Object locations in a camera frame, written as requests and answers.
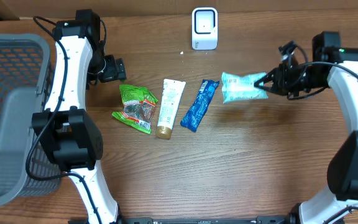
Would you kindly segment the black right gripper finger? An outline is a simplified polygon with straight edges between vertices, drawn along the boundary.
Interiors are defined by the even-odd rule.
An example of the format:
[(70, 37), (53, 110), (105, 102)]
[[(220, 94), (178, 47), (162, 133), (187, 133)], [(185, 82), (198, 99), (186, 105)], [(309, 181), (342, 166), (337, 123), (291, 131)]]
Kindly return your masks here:
[(262, 72), (255, 74), (255, 86), (264, 86), (266, 83), (275, 82), (275, 74), (277, 69), (274, 68), (273, 70), (269, 72)]
[(276, 88), (274, 88), (273, 86), (264, 86), (263, 83), (255, 83), (254, 87), (269, 93), (273, 93), (273, 94), (278, 93), (278, 90)]

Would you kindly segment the mint tissue wipes pack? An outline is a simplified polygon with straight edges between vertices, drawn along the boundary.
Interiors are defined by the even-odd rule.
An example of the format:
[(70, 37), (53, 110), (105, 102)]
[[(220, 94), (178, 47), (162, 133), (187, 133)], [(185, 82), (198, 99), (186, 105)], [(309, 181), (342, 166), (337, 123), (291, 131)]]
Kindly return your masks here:
[(266, 76), (265, 72), (253, 73), (243, 77), (223, 72), (221, 77), (223, 81), (223, 103), (267, 99), (267, 92), (254, 86), (254, 83), (264, 76)]

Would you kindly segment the green snack bag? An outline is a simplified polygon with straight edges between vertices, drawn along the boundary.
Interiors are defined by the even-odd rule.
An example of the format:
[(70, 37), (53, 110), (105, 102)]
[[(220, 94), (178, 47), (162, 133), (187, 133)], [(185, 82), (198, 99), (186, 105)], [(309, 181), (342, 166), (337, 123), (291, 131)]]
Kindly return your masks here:
[(122, 84), (119, 90), (123, 109), (112, 112), (112, 116), (138, 131), (150, 134), (158, 99), (146, 87)]

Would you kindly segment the white cream tube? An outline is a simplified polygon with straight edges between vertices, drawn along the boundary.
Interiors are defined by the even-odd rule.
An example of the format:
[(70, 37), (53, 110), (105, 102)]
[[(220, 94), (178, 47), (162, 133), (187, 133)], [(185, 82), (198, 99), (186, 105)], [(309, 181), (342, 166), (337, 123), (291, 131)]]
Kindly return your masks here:
[(186, 82), (164, 79), (156, 136), (170, 139)]

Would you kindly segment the blue snack wrapper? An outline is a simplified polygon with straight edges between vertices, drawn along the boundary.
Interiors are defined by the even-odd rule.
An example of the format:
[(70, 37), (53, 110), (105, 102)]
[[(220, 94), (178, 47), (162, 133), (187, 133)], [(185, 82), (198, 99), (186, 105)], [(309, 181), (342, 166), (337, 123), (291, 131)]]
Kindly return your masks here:
[(201, 120), (208, 110), (209, 104), (211, 103), (219, 84), (219, 81), (214, 80), (202, 81), (194, 103), (180, 122), (182, 127), (196, 132)]

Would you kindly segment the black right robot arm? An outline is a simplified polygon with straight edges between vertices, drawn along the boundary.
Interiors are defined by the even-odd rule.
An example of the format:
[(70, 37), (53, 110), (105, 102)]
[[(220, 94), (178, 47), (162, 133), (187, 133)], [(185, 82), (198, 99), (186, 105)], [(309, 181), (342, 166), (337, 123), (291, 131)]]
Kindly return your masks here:
[(291, 41), (278, 48), (282, 62), (257, 80), (266, 92), (301, 100), (333, 90), (346, 122), (348, 137), (328, 165), (327, 185), (313, 198), (295, 205), (283, 223), (343, 223), (358, 211), (358, 49), (341, 45), (338, 32), (313, 37), (311, 60), (299, 63)]

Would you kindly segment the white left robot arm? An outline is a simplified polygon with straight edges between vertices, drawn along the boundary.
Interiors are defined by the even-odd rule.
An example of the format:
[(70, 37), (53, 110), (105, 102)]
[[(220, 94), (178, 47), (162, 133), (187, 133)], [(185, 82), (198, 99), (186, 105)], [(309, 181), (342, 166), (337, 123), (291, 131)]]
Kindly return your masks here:
[(47, 33), (57, 61), (45, 108), (32, 115), (37, 137), (25, 171), (38, 181), (69, 177), (88, 212), (86, 223), (124, 223), (101, 168), (103, 137), (85, 105), (90, 85), (126, 79), (124, 62), (105, 54), (106, 25), (91, 9), (54, 23)]

